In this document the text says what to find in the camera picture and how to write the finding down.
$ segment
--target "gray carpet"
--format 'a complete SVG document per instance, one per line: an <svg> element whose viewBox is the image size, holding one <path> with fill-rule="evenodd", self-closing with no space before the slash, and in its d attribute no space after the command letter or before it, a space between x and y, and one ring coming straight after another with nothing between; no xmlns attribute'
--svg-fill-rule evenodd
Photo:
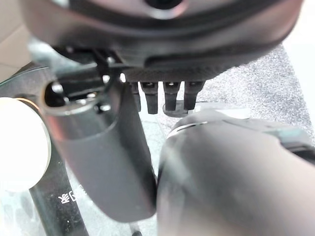
<svg viewBox="0 0 315 236"><path fill-rule="evenodd" d="M11 85L7 84L0 89L0 96L9 95L7 92L9 86ZM183 98L182 89L178 98ZM310 118L299 82L282 46L255 62L239 68L232 68L208 81L197 100L248 107L253 118L265 118L297 125L307 131L314 141ZM178 121L178 119L169 118L162 113L163 103L163 94L160 93L159 114L156 116L148 115L145 109L140 113L155 171L158 169L159 152L165 136ZM71 185L75 189L79 183L71 172L69 172L69 176ZM28 192L22 194L4 192L1 193L0 197L0 215L4 216L5 225L15 229L12 235L44 235L38 214ZM77 203L91 236L130 235L127 224L120 224L107 218L94 206L88 196L82 196ZM143 236L157 235L156 217L140 222L139 225Z"/></svg>

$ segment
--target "white tile wall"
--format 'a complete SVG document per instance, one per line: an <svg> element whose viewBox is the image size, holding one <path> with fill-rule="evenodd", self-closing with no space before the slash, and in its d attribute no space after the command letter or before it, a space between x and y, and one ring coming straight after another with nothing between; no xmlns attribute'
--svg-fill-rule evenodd
<svg viewBox="0 0 315 236"><path fill-rule="evenodd" d="M17 0L0 0L0 82L31 61L28 36Z"/></svg>

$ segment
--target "gray rounded plastic part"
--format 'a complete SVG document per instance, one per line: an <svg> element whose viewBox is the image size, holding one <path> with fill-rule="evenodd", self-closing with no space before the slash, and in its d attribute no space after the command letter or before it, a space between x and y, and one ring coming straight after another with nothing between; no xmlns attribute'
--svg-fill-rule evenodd
<svg viewBox="0 0 315 236"><path fill-rule="evenodd" d="M160 236L315 235L315 167L266 124L205 110L176 125L161 152Z"/></svg>

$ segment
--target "metal screw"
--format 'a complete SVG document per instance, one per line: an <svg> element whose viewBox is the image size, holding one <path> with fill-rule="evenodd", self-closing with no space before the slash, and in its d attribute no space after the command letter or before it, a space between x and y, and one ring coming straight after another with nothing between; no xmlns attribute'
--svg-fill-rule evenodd
<svg viewBox="0 0 315 236"><path fill-rule="evenodd" d="M87 98L93 98L93 97L96 97L96 93L93 92L93 93L90 93L87 95Z"/></svg>
<svg viewBox="0 0 315 236"><path fill-rule="evenodd" d="M109 80L110 80L110 76L109 75L103 75L103 82L106 84L106 83L108 83L109 82Z"/></svg>
<svg viewBox="0 0 315 236"><path fill-rule="evenodd" d="M106 61L107 61L107 63L108 63L109 65L112 65L112 64L114 64L114 63L116 62L113 57L108 57L108 58L106 59Z"/></svg>
<svg viewBox="0 0 315 236"><path fill-rule="evenodd" d="M109 104L101 105L101 106L99 107L99 109L100 109L101 111L103 111L103 112L107 112L107 111L110 111L111 106L110 106Z"/></svg>
<svg viewBox="0 0 315 236"><path fill-rule="evenodd" d="M126 76L125 76L124 73L121 73L121 74L120 74L120 81L123 82L123 83L126 82Z"/></svg>
<svg viewBox="0 0 315 236"><path fill-rule="evenodd" d="M53 82L53 84L51 85L51 89L55 93L63 93L63 87L58 82Z"/></svg>

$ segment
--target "white round light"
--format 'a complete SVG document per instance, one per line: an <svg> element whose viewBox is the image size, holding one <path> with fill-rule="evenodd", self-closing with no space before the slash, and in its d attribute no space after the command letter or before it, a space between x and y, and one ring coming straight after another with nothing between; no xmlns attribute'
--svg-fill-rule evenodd
<svg viewBox="0 0 315 236"><path fill-rule="evenodd" d="M17 99L0 98L0 187L10 192L34 187L50 156L49 133L41 117Z"/></svg>

